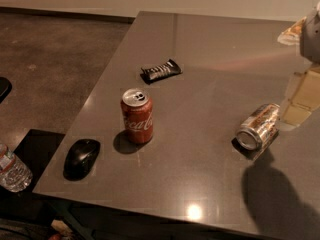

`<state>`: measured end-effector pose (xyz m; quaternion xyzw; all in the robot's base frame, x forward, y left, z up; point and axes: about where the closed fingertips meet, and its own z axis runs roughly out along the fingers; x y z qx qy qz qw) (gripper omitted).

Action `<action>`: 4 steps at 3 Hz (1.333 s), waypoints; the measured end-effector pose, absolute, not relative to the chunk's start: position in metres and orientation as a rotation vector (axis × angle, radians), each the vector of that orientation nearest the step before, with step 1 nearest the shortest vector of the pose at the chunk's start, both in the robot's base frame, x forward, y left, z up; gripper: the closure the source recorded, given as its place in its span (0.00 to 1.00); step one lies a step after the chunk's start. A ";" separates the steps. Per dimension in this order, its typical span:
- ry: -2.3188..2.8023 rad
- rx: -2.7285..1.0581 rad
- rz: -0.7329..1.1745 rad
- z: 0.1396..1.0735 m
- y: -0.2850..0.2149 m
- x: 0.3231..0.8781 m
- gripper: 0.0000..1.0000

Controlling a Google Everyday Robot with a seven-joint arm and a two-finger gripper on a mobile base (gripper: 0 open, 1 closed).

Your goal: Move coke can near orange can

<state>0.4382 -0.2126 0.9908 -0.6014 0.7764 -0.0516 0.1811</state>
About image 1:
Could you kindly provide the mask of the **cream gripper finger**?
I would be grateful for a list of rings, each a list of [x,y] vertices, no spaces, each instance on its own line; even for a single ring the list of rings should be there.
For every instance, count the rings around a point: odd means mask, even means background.
[[[302,33],[302,27],[306,21],[303,17],[292,26],[284,30],[277,38],[277,41],[284,45],[298,45],[300,43],[300,36]]]
[[[278,128],[291,131],[304,123],[320,107],[320,65],[312,64],[305,72],[289,79],[280,105]]]

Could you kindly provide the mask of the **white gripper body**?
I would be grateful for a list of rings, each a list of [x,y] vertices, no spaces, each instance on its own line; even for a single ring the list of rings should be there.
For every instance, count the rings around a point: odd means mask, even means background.
[[[320,63],[320,2],[306,16],[303,23],[300,54],[312,63]]]

